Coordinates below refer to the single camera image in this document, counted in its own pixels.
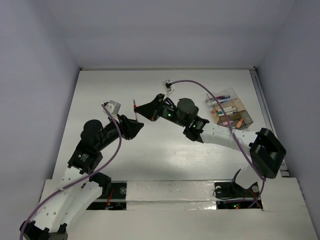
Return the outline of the red ballpoint pen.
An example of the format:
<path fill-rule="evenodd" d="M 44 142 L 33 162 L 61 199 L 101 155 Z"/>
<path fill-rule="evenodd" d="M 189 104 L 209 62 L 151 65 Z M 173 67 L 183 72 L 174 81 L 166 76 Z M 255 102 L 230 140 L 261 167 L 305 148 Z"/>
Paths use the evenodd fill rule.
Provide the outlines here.
<path fill-rule="evenodd" d="M 137 115 L 137 113 L 136 113 L 136 108 L 137 108 L 137 104 L 136 104 L 135 99 L 133 99 L 133 111 L 134 111 L 134 114 L 135 114 L 135 120 L 136 120 L 137 122 L 139 122 L 139 120 L 138 120 L 138 115 Z"/>

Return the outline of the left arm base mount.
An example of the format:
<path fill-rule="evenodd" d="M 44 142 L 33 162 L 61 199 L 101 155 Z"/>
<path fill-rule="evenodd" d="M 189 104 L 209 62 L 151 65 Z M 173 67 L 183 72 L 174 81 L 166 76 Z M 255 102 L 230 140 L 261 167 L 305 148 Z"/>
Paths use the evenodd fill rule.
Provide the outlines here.
<path fill-rule="evenodd" d="M 127 182 L 112 182 L 103 190 L 102 195 L 94 200 L 87 210 L 124 211 L 127 209 Z"/>

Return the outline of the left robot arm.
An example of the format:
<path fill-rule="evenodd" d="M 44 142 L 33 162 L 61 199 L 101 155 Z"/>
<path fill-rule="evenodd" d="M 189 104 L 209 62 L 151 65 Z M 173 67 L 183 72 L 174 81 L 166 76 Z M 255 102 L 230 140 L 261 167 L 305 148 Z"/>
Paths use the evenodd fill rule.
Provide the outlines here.
<path fill-rule="evenodd" d="M 87 121 L 54 193 L 43 200 L 20 227 L 20 239 L 66 240 L 70 228 L 98 197 L 110 194 L 111 178 L 98 169 L 102 150 L 115 140 L 132 140 L 144 124 L 120 115 L 103 126 Z"/>

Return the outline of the blue ballpoint pen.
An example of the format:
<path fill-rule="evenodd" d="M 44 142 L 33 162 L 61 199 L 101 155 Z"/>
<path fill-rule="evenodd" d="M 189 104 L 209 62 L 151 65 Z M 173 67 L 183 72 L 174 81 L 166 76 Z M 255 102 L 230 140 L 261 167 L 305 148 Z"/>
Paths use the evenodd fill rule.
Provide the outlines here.
<path fill-rule="evenodd" d="M 228 102 L 229 100 L 230 100 L 229 98 L 223 98 L 223 99 L 217 99 L 217 100 L 211 99 L 210 101 L 215 104 L 215 102 L 224 103 L 224 102 Z"/>

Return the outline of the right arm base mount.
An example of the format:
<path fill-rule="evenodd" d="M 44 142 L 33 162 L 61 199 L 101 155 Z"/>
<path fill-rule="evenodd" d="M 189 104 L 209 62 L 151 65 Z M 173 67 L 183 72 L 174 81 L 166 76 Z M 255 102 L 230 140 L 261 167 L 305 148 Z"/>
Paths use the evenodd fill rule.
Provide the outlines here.
<path fill-rule="evenodd" d="M 239 169 L 231 181 L 218 181 L 214 183 L 212 195 L 216 199 L 218 210 L 260 209 L 263 204 L 259 197 L 260 188 L 255 182 L 245 189 L 236 183 Z"/>

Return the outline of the red capped white marker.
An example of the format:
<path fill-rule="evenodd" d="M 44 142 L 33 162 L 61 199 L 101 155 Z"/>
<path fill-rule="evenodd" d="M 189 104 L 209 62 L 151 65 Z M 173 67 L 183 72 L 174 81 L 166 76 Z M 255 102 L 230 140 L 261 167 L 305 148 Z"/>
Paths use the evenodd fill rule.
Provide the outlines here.
<path fill-rule="evenodd" d="M 237 108 L 236 107 L 226 107 L 226 108 L 224 108 L 223 109 L 226 113 L 228 113 L 228 112 L 234 112 L 234 111 L 236 111 L 237 110 Z M 219 110 L 217 110 L 217 113 L 218 114 L 222 114 L 223 113 L 223 110 L 222 109 L 219 109 Z"/>

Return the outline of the red gel pen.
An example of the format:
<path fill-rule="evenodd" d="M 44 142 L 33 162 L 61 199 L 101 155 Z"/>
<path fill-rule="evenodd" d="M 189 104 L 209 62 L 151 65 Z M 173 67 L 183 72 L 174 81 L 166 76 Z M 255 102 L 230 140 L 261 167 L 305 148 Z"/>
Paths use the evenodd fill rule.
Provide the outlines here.
<path fill-rule="evenodd" d="M 216 97 L 216 98 L 209 98 L 209 100 L 212 100 L 212 99 L 214 99 L 214 100 L 218 100 L 218 99 L 230 99 L 231 98 L 231 96 L 229 95 L 229 96 L 218 96 L 218 97 Z"/>

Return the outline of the clear compartment organizer box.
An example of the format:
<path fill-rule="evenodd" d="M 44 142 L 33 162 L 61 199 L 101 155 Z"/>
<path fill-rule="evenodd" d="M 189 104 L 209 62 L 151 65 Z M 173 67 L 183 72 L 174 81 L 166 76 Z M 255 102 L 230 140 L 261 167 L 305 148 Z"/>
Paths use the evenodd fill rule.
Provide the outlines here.
<path fill-rule="evenodd" d="M 223 89 L 220 92 L 213 92 L 212 94 L 222 106 L 233 129 L 247 129 L 254 122 L 233 88 Z M 213 121 L 220 126 L 228 127 L 227 118 L 215 98 L 207 93 L 205 99 L 213 116 Z"/>

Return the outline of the green capped white marker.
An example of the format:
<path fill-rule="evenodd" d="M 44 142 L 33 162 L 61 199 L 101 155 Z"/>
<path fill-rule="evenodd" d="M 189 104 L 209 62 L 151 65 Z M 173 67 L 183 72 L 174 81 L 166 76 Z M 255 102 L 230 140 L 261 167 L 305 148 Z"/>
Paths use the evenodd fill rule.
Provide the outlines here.
<path fill-rule="evenodd" d="M 218 115 L 221 115 L 221 114 L 228 113 L 228 112 L 233 112 L 233 111 L 234 111 L 233 108 L 231 108 L 231 109 L 225 109 L 224 112 L 223 112 L 223 111 L 218 111 L 217 114 L 218 114 Z"/>

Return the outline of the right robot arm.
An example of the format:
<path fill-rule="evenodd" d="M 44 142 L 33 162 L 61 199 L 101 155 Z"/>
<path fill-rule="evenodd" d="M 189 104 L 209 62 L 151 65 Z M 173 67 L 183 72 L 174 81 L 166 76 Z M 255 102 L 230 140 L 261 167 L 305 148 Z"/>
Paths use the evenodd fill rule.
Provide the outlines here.
<path fill-rule="evenodd" d="M 193 142 L 240 151 L 248 165 L 238 170 L 235 180 L 230 183 L 230 190 L 235 196 L 242 196 L 259 180 L 275 179 L 287 153 L 271 130 L 262 128 L 252 132 L 218 125 L 199 117 L 199 108 L 189 98 L 181 98 L 173 104 L 160 93 L 151 102 L 133 109 L 152 122 L 163 118 L 184 127 L 183 134 Z"/>

